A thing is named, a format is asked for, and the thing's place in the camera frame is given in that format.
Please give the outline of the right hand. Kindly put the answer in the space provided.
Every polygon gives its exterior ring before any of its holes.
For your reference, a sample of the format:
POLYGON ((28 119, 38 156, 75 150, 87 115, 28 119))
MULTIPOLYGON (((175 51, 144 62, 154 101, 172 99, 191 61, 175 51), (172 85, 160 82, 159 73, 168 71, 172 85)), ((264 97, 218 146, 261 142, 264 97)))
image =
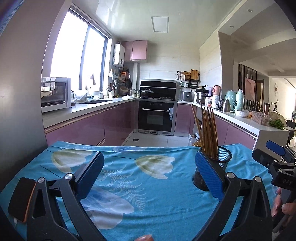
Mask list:
POLYGON ((282 211, 284 214, 289 215, 289 216, 294 216, 296 207, 295 203, 282 203, 281 200, 281 188, 278 188, 276 191, 276 198, 273 203, 273 207, 271 209, 271 216, 274 217, 277 215, 279 211, 282 211))

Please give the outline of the left hand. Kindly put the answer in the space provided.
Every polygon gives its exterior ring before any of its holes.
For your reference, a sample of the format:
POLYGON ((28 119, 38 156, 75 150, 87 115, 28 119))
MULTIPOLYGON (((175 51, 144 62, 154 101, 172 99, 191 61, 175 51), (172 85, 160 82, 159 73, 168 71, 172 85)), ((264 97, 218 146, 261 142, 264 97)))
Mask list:
POLYGON ((148 235, 143 235, 141 237, 136 238, 135 241, 154 241, 154 239, 151 234, 148 234, 148 235))

